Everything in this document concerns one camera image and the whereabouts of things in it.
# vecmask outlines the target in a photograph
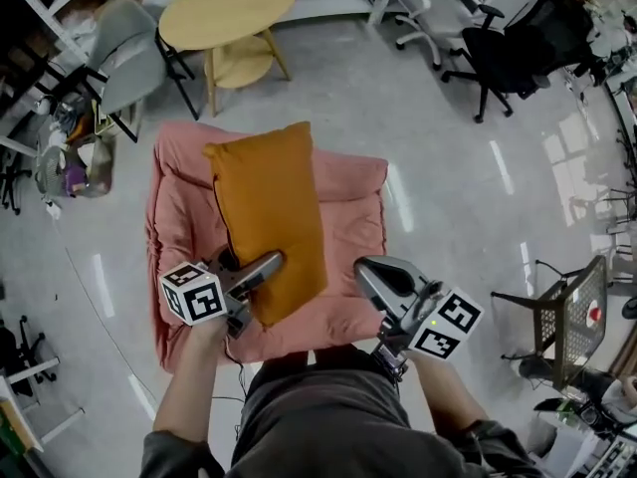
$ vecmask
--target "wooden table top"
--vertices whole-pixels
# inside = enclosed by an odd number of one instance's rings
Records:
[[[209,50],[262,32],[295,0],[174,0],[159,20],[166,43],[181,50]]]

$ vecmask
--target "person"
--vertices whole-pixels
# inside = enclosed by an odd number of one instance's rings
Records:
[[[308,353],[265,361],[247,392],[226,473],[207,443],[226,327],[220,318],[192,328],[144,439],[141,478],[542,476],[450,365],[409,355],[437,434],[420,432],[409,425],[393,377],[354,346],[315,351],[313,365]]]

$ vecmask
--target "mustard yellow pillow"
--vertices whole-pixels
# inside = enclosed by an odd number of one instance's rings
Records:
[[[310,123],[228,143],[209,143],[215,194],[231,249],[243,267],[270,251],[285,262],[259,287],[252,313],[271,326],[327,284]]]

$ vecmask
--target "pink cushion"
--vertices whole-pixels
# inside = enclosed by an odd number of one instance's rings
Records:
[[[227,242],[214,193],[206,143],[242,137],[195,122],[167,122],[157,137],[146,209],[150,309],[161,365],[174,370],[189,332],[157,290],[157,277],[184,260],[210,257]],[[253,322],[237,341],[236,359],[260,361],[374,337],[380,315],[361,297],[353,262],[385,253],[380,188],[383,159],[315,149],[313,169],[320,202],[327,288],[297,312],[264,330]]]

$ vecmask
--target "gray shirt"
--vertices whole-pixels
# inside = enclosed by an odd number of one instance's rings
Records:
[[[251,394],[225,473],[205,443],[169,432],[144,440],[141,478],[541,477],[516,436],[481,421],[454,441],[413,430],[392,384],[360,370],[308,371]]]

